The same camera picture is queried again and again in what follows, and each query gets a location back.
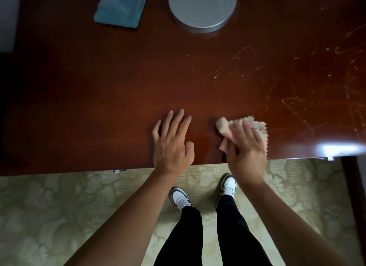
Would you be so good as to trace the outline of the person's left forearm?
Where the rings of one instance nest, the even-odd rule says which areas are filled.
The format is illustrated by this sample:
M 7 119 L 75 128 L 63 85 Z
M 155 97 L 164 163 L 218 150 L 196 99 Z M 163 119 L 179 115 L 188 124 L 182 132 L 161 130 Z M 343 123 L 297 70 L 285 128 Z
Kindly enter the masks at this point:
M 64 266 L 140 266 L 168 192 L 183 172 L 156 167 Z

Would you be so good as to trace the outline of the white and black right shoe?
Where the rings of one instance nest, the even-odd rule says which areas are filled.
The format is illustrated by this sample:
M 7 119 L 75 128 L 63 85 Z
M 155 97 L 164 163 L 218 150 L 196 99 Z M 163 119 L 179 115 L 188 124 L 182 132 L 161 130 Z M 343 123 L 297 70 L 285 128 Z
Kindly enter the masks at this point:
M 230 196 L 235 200 L 235 195 L 237 191 L 237 182 L 235 177 L 227 173 L 222 177 L 221 184 L 220 184 L 220 196 Z

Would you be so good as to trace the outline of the blue folded cloth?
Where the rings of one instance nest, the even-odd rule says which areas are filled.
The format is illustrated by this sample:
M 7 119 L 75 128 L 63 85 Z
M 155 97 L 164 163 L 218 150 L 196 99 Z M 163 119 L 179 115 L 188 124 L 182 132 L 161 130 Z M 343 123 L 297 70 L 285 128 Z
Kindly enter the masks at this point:
M 100 0 L 94 22 L 137 28 L 146 0 Z

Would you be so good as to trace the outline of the person's right forearm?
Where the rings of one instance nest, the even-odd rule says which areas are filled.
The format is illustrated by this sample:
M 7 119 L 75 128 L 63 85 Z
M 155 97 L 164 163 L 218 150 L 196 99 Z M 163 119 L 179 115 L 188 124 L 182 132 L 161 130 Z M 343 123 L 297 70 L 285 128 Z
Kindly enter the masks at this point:
M 286 266 L 349 266 L 264 181 L 239 182 Z

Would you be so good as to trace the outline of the black trousers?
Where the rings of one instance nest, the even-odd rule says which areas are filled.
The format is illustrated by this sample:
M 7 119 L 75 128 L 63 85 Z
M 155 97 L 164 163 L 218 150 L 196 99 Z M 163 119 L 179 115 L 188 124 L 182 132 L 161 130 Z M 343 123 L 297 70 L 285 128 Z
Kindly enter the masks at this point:
M 222 196 L 216 212 L 223 266 L 272 266 L 232 196 Z M 158 253 L 154 266 L 202 266 L 203 243 L 201 214 L 187 206 L 182 209 L 181 218 Z

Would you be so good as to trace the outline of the dark wooden table leg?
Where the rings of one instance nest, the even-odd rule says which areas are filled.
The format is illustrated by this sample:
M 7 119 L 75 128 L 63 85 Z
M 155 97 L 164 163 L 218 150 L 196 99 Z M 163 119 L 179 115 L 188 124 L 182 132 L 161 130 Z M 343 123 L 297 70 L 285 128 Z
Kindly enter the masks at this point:
M 362 256 L 366 264 L 366 193 L 356 156 L 341 157 L 348 194 L 355 218 Z

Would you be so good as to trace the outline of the white and black shoe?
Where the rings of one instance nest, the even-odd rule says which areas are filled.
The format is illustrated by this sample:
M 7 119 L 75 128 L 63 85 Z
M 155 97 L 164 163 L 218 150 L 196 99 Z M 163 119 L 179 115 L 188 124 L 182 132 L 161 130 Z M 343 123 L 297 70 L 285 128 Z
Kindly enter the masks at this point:
M 192 205 L 192 203 L 190 202 L 190 199 L 188 198 L 185 191 L 183 191 L 182 189 L 180 189 L 178 187 L 173 187 L 171 189 L 170 197 L 171 197 L 171 200 L 172 200 L 173 204 L 175 204 L 176 208 L 180 212 L 182 212 L 182 210 L 185 207 L 194 207 Z
M 235 195 L 237 191 L 237 182 L 235 177 L 227 173 L 222 177 L 221 184 L 220 184 L 220 196 L 230 196 L 235 200 Z

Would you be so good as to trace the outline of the person's left hand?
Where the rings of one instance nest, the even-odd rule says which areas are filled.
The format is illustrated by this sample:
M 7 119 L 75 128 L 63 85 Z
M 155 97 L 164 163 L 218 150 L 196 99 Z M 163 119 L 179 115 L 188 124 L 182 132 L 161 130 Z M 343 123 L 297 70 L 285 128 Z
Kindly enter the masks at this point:
M 185 158 L 185 140 L 192 117 L 184 117 L 176 136 L 169 136 L 172 120 L 177 115 L 170 110 L 159 128 L 160 139 L 154 144 L 153 163 L 155 170 L 177 178 L 183 174 L 194 161 Z

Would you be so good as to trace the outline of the pink cleaning cloth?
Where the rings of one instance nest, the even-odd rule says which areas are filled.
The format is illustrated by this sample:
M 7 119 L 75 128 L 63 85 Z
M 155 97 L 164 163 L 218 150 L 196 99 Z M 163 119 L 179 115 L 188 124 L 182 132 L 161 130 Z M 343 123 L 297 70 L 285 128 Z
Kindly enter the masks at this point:
M 243 120 L 247 121 L 251 128 L 255 128 L 257 130 L 263 141 L 265 153 L 266 155 L 268 155 L 268 132 L 266 123 L 255 121 L 254 116 L 241 118 L 240 122 L 242 122 Z M 219 120 L 216 121 L 217 130 L 223 136 L 223 140 L 218 149 L 225 154 L 227 154 L 228 142 L 232 141 L 233 143 L 235 143 L 235 139 L 230 129 L 230 125 L 232 125 L 233 122 L 234 121 L 228 121 L 225 117 L 221 117 Z

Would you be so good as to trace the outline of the round silver lamp base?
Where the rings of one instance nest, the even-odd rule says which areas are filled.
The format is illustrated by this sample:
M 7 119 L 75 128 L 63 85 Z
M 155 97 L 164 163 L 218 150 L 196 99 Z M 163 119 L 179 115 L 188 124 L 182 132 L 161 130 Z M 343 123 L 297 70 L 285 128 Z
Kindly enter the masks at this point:
M 237 0 L 168 0 L 168 4 L 184 29 L 191 33 L 211 33 L 231 19 Z

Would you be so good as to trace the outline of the white and black left shoe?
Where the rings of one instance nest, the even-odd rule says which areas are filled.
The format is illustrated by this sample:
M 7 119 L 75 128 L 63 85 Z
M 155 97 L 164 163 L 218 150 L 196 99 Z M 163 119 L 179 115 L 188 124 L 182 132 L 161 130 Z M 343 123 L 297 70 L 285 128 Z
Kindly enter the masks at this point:
M 190 202 L 190 199 L 188 198 L 185 191 L 183 191 L 182 189 L 180 189 L 178 187 L 173 187 L 171 189 L 170 197 L 171 197 L 171 200 L 172 200 L 173 204 L 175 204 L 176 208 L 180 212 L 182 212 L 182 210 L 185 207 L 194 207 L 192 205 L 192 203 Z

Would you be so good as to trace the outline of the person's right hand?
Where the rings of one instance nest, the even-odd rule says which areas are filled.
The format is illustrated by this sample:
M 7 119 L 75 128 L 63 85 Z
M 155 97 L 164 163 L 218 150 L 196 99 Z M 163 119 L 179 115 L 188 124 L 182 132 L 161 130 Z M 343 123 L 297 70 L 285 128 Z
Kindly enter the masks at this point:
M 264 183 L 267 156 L 263 141 L 247 121 L 235 120 L 230 129 L 236 144 L 236 161 L 228 163 L 229 169 L 242 191 Z

